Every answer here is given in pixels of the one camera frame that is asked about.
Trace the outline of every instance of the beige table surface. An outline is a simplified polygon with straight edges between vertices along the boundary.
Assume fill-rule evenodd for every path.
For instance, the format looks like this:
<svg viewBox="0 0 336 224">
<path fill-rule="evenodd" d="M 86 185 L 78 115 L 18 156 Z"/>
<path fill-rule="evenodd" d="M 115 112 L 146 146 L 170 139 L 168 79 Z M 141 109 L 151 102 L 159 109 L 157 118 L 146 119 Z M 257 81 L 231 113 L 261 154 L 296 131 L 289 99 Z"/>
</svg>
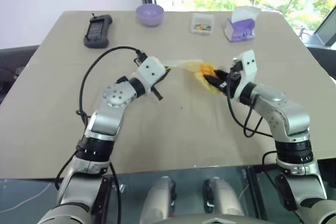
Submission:
<svg viewBox="0 0 336 224">
<path fill-rule="evenodd" d="M 284 18 L 261 13 L 254 40 L 229 43 L 220 26 L 230 13 L 214 14 L 213 34 L 199 36 L 189 31 L 192 13 L 167 12 L 160 26 L 147 28 L 134 12 L 110 12 L 110 47 L 133 46 L 160 60 L 203 59 L 218 66 L 230 66 L 236 55 L 253 49 L 256 82 L 283 90 L 305 106 L 315 157 L 335 157 L 336 88 Z M 65 12 L 1 104 L 0 178 L 55 177 L 75 150 L 83 133 L 75 115 L 81 79 L 105 51 L 82 43 L 90 17 L 91 12 Z M 85 88 L 87 113 L 97 108 L 107 85 L 134 72 L 134 57 L 132 51 L 118 51 L 97 65 Z M 209 93 L 192 74 L 173 69 L 157 89 L 162 101 L 152 94 L 141 97 L 125 113 L 112 157 L 117 173 L 260 164 L 263 153 L 275 149 L 271 138 L 245 138 L 224 96 Z M 242 121 L 247 107 L 234 108 Z M 266 123 L 260 129 L 269 132 Z"/>
</svg>

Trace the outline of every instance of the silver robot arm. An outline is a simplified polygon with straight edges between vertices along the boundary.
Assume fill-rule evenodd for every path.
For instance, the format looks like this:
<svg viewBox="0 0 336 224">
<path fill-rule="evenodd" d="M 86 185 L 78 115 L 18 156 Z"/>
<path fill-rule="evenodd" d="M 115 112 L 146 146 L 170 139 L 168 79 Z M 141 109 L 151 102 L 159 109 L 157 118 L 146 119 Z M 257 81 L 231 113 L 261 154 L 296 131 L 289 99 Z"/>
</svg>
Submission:
<svg viewBox="0 0 336 224">
<path fill-rule="evenodd" d="M 38 224 L 91 224 L 99 190 L 106 180 L 110 155 L 122 124 L 126 107 L 151 92 L 166 73 L 155 57 L 147 57 L 129 78 L 121 78 L 102 94 L 99 109 L 92 115 L 77 152 L 69 163 L 57 195 L 56 207 Z"/>
<path fill-rule="evenodd" d="M 251 50 L 234 59 L 226 78 L 231 78 L 233 100 L 251 106 L 270 127 L 276 144 L 276 163 L 282 171 L 275 181 L 282 205 L 295 211 L 305 224 L 335 223 L 336 201 L 327 200 L 318 163 L 313 158 L 307 111 L 288 100 L 283 92 L 254 84 L 256 72 Z M 214 84 L 211 77 L 206 79 Z M 227 83 L 225 80 L 215 86 L 226 94 Z"/>
</svg>

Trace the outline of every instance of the glass panel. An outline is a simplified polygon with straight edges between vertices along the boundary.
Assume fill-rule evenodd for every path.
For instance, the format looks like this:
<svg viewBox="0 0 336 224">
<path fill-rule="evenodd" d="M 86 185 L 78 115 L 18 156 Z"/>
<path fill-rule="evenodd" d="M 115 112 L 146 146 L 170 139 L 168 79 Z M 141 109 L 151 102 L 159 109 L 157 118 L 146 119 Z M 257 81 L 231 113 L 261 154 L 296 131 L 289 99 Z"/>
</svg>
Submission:
<svg viewBox="0 0 336 224">
<path fill-rule="evenodd" d="M 156 0 L 168 11 L 225 11 L 256 6 L 281 13 L 303 40 L 309 38 L 336 5 L 336 0 Z"/>
</svg>

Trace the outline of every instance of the black handheld controller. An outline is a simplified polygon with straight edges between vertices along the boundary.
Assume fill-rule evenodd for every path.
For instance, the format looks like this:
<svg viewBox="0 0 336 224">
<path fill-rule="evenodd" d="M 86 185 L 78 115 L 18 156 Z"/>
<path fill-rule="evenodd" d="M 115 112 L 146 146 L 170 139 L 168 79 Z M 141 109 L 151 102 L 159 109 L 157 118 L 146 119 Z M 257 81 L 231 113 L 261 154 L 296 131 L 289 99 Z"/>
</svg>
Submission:
<svg viewBox="0 0 336 224">
<path fill-rule="evenodd" d="M 90 19 L 90 25 L 84 36 L 84 45 L 89 48 L 105 48 L 109 45 L 107 32 L 109 25 L 112 23 L 110 15 L 95 16 Z"/>
</svg>

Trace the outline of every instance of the purple tissue box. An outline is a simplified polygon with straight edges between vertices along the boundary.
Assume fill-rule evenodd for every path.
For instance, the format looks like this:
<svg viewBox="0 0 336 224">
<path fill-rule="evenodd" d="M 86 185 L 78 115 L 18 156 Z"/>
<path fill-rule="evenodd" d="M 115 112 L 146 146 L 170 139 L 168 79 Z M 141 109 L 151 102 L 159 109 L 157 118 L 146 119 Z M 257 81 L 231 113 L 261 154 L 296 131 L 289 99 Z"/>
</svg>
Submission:
<svg viewBox="0 0 336 224">
<path fill-rule="evenodd" d="M 255 21 L 251 18 L 234 23 L 228 18 L 224 27 L 224 33 L 231 42 L 250 40 L 255 37 L 254 26 Z"/>
</svg>

